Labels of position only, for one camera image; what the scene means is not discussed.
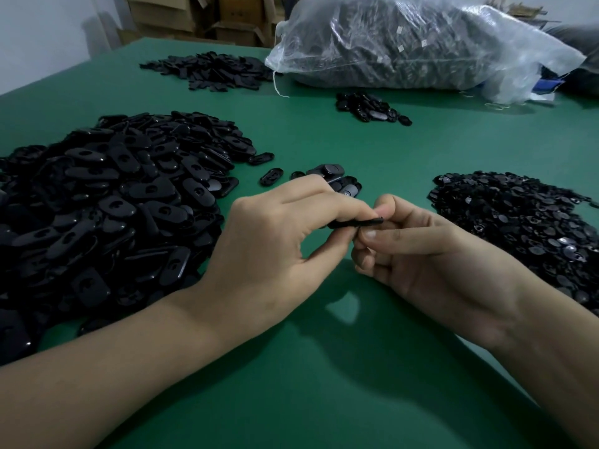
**stack of cardboard boxes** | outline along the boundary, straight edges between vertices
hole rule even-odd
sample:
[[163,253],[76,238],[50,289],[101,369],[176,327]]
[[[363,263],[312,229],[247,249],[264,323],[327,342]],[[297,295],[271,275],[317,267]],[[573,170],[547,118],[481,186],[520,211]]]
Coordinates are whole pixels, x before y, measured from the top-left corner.
[[141,36],[272,47],[279,19],[273,0],[127,0],[138,31],[120,31],[123,43]]

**forearm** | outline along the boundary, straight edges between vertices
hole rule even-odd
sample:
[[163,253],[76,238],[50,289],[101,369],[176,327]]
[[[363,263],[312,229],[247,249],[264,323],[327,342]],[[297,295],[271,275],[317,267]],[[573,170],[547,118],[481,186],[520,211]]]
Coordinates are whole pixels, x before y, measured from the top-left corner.
[[170,298],[0,369],[2,446],[92,448],[155,395],[218,358],[214,334]]
[[599,318],[540,279],[518,308],[493,354],[582,447],[599,447]]

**person's right hand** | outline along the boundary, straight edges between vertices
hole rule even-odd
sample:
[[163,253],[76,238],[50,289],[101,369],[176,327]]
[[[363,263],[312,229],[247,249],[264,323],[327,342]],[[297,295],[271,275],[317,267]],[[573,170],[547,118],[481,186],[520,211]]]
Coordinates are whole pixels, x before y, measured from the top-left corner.
[[503,250],[399,197],[375,204],[386,221],[360,229],[356,270],[489,350],[518,319],[520,297],[545,284]]

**person's left hand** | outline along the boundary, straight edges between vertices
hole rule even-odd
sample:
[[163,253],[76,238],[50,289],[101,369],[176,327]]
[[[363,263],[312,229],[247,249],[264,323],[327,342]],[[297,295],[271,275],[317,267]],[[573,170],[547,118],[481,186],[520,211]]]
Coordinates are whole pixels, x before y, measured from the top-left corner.
[[368,220],[377,212],[333,191],[318,175],[236,200],[200,282],[185,307],[236,346],[281,322],[305,301],[348,252],[353,227],[334,230],[309,258],[300,246],[333,220]]

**small pile of black parts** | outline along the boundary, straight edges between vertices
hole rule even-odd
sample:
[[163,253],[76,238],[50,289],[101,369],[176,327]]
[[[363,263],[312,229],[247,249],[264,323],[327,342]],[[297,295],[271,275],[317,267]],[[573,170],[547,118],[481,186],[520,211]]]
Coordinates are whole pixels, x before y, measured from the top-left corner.
[[85,334],[197,282],[233,161],[255,155],[232,121],[175,111],[103,116],[0,159],[0,365],[57,323],[90,317]]
[[352,112],[360,121],[399,121],[404,126],[411,126],[412,120],[392,109],[389,104],[380,97],[373,94],[358,91],[354,94],[337,93],[337,110],[340,112]]
[[189,81],[189,89],[228,91],[228,88],[260,89],[263,81],[273,80],[273,71],[254,57],[234,57],[216,52],[188,57],[169,56],[166,60],[139,65],[162,75],[176,75]]
[[599,236],[573,213],[599,203],[514,173],[446,173],[428,198],[440,215],[516,257],[599,316]]

